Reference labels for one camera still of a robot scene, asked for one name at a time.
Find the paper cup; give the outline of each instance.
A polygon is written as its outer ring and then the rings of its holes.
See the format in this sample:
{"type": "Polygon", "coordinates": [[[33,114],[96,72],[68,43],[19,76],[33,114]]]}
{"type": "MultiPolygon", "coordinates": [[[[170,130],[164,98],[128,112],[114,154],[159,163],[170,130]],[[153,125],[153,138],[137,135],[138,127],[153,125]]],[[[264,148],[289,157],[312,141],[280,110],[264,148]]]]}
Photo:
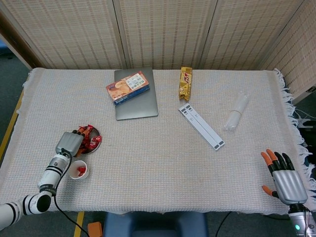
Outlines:
{"type": "Polygon", "coordinates": [[[76,160],[70,165],[68,174],[72,179],[86,179],[89,175],[89,169],[83,160],[76,160]],[[77,169],[82,166],[85,167],[85,173],[79,176],[80,171],[77,169]]]}

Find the black cable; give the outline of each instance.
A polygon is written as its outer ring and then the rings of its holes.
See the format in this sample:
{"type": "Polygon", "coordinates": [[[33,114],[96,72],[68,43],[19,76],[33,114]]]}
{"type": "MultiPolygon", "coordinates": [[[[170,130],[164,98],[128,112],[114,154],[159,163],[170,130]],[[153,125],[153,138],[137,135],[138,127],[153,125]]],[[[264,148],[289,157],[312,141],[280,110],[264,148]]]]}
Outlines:
{"type": "Polygon", "coordinates": [[[226,220],[226,218],[229,216],[229,214],[231,214],[232,213],[232,211],[230,211],[225,217],[224,217],[224,219],[222,220],[222,222],[221,222],[221,224],[219,225],[219,227],[218,227],[218,229],[217,229],[217,232],[216,232],[216,234],[215,234],[215,237],[217,237],[217,235],[218,235],[218,233],[219,233],[219,230],[221,229],[221,227],[222,227],[222,224],[224,223],[224,221],[226,220]]]}
{"type": "MultiPolygon", "coordinates": [[[[63,178],[63,177],[65,176],[65,174],[67,173],[67,171],[68,171],[68,169],[69,169],[69,167],[70,167],[70,165],[71,165],[71,162],[72,162],[72,156],[70,155],[70,162],[69,162],[69,164],[68,164],[66,170],[64,171],[64,173],[60,176],[60,179],[59,179],[59,181],[58,181],[58,183],[57,183],[57,185],[56,185],[56,187],[55,187],[56,192],[57,192],[58,185],[59,185],[60,181],[62,180],[62,178],[63,178]]],[[[55,203],[55,206],[57,207],[57,209],[58,209],[68,220],[70,220],[72,223],[74,223],[76,226],[78,226],[83,232],[86,233],[86,235],[87,235],[88,237],[90,237],[90,235],[88,234],[88,232],[87,232],[86,230],[84,230],[84,228],[82,228],[76,221],[73,221],[69,216],[67,216],[67,214],[66,214],[62,209],[59,208],[59,206],[57,205],[57,201],[56,201],[56,195],[54,195],[54,203],[55,203]]]]}
{"type": "Polygon", "coordinates": [[[266,216],[266,215],[263,215],[263,216],[268,217],[270,219],[279,220],[279,221],[289,221],[290,220],[290,218],[276,218],[276,217],[266,216]]]}

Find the gold wrapper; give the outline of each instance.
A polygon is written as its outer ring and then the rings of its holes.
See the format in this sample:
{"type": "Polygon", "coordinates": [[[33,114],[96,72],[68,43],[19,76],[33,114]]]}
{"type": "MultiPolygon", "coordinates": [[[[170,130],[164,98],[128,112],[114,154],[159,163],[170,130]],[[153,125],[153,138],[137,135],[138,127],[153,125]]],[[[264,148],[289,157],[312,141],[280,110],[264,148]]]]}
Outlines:
{"type": "Polygon", "coordinates": [[[190,98],[192,83],[192,68],[182,67],[179,84],[179,99],[185,99],[186,101],[190,98]]]}

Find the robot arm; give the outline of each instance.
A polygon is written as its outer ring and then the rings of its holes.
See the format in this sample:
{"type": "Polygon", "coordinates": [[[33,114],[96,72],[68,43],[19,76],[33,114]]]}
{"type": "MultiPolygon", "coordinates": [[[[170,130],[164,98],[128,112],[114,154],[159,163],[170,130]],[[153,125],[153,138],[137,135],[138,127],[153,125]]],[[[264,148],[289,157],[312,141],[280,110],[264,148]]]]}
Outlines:
{"type": "Polygon", "coordinates": [[[269,171],[273,177],[276,191],[263,185],[262,189],[271,196],[279,198],[290,207],[288,215],[292,221],[296,236],[316,237],[316,223],[312,213],[303,204],[307,201],[302,180],[294,169],[291,159],[287,154],[282,155],[271,150],[262,152],[269,171]]]}
{"type": "Polygon", "coordinates": [[[56,155],[38,183],[39,194],[27,195],[17,202],[0,205],[0,231],[21,219],[23,215],[41,214],[49,209],[64,171],[70,165],[82,143],[83,136],[65,132],[56,146],[56,155]]]}

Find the laptop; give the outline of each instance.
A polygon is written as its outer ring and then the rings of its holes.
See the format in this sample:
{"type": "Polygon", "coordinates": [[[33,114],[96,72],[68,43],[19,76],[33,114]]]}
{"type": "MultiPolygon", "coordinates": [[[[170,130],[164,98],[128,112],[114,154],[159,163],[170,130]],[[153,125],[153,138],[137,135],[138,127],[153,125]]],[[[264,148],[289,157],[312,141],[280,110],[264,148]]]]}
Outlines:
{"type": "Polygon", "coordinates": [[[119,81],[133,73],[142,71],[149,82],[149,90],[115,106],[116,120],[138,119],[158,116],[155,82],[151,67],[114,71],[114,81],[119,81]]]}

